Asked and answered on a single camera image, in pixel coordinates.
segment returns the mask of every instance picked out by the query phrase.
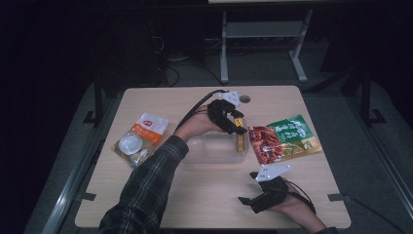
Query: wooden table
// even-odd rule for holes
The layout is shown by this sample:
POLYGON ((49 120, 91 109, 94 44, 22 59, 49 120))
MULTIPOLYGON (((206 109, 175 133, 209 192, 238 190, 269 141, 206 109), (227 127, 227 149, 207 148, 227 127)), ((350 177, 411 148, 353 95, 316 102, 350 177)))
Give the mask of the wooden table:
MULTIPOLYGON (((87 193, 95 194, 93 201, 83 200, 75 222, 80 227, 97 227, 110 208, 117 204, 128 180, 131 167, 110 147, 144 113, 169 119, 164 140, 170 136, 189 109, 206 94, 222 87, 129 89, 125 92, 102 148, 87 193)), ((316 138, 312 120, 299 90, 293 86, 225 87, 248 95, 250 103, 238 109, 249 126, 264 126, 301 114, 316 138)), ((290 172, 283 176, 301 186, 315 203, 318 215, 327 226, 347 228, 351 224, 342 201, 330 202, 327 195, 337 194, 334 176, 323 151, 280 162, 289 164, 290 172)), ((239 164, 184 164, 175 173, 169 202, 162 221, 163 228, 231 228, 280 229, 296 228, 282 214, 255 214, 238 197, 253 198, 261 194, 258 183, 249 176, 260 165, 249 147, 239 164)))

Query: person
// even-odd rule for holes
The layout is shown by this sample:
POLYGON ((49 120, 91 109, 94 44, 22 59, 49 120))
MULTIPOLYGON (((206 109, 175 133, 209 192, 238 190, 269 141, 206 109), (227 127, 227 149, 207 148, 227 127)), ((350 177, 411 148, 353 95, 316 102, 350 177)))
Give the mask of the person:
MULTIPOLYGON (((209 120, 203 105, 133 170, 119 203, 101 220, 99 233, 159 233, 175 169, 189 151, 186 142, 209 131, 222 132, 209 120)), ((287 185, 290 191, 299 193, 287 185)), ((283 213, 309 233, 338 233, 334 227, 327 228, 307 205, 293 196, 287 195, 281 204, 269 210, 283 213)))

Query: clear plastic container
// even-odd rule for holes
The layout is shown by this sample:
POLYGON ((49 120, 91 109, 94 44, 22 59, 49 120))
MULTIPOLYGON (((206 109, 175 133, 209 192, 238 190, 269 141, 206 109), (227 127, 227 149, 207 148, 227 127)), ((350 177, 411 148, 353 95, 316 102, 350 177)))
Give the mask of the clear plastic container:
POLYGON ((209 132, 188 140, 189 152, 185 164, 237 164, 244 161, 249 148, 248 133, 244 134, 244 151, 238 151, 237 134, 209 132))

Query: snack bag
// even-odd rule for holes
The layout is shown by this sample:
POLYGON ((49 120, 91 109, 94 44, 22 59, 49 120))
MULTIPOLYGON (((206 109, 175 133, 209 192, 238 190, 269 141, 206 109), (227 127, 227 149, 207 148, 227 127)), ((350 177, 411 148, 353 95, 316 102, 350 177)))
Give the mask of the snack bag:
POLYGON ((168 122, 168 119, 143 113, 128 132, 112 146, 112 150, 136 168, 154 153, 168 122))
POLYGON ((248 136, 260 164, 276 163, 321 151, 321 145, 301 115, 265 127, 248 127, 248 136))

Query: gray carpet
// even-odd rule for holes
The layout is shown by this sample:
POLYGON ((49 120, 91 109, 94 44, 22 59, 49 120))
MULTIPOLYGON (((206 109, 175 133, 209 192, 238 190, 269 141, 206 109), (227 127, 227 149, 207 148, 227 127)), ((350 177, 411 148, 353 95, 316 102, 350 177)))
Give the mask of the gray carpet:
MULTIPOLYGON (((260 50, 244 56, 230 55, 228 85, 295 85, 300 89, 313 87, 331 75, 319 72, 326 46, 326 42, 321 42, 307 43, 303 47, 300 59, 309 78, 306 84, 298 82, 296 78, 287 53, 291 47, 277 45, 273 49, 260 50)), ((216 77, 219 75, 218 65, 218 55, 215 54, 206 57, 206 62, 202 65, 196 60, 189 59, 179 64, 171 64, 170 67, 179 73, 179 80, 175 86, 220 86, 216 77)), ((177 73, 171 69, 168 69, 166 74, 170 84, 178 78, 177 73)), ((354 111, 353 103, 358 102, 359 96, 343 97, 340 93, 343 82, 334 83, 317 94, 303 95, 338 187, 341 192, 362 201, 367 207, 374 209, 408 233, 409 230, 413 230, 412 217, 403 206, 367 131, 373 131, 377 135, 409 186, 413 184, 413 172, 409 169, 413 155, 413 146, 409 139, 413 138, 413 132, 394 109, 386 92, 375 83, 372 84, 371 107, 379 109, 388 123, 374 125, 366 131, 354 111)), ((103 129, 103 134, 100 135, 108 131, 121 98, 122 94, 119 94, 117 98, 105 98, 104 103, 110 103, 104 108, 105 121, 99 127, 94 128, 91 124, 83 123, 88 111, 94 110, 94 87, 90 86, 87 90, 57 155, 56 163, 38 205, 26 226, 25 233, 42 232, 73 166, 82 156, 85 147, 90 146, 89 143, 97 149, 99 143, 104 140, 104 137, 95 132, 99 128, 103 129)), ((79 188, 79 193, 86 190, 93 168, 92 165, 79 188)), ((75 226, 74 217, 79 205, 79 199, 73 198, 72 206, 59 233, 96 233, 96 229, 81 229, 75 226)), ((341 230, 340 233, 397 233, 394 227, 361 204, 349 200, 346 206, 352 225, 348 229, 341 230)), ((230 232, 176 230, 175 233, 230 232)), ((303 230, 280 230, 280 233, 305 232, 303 230)))

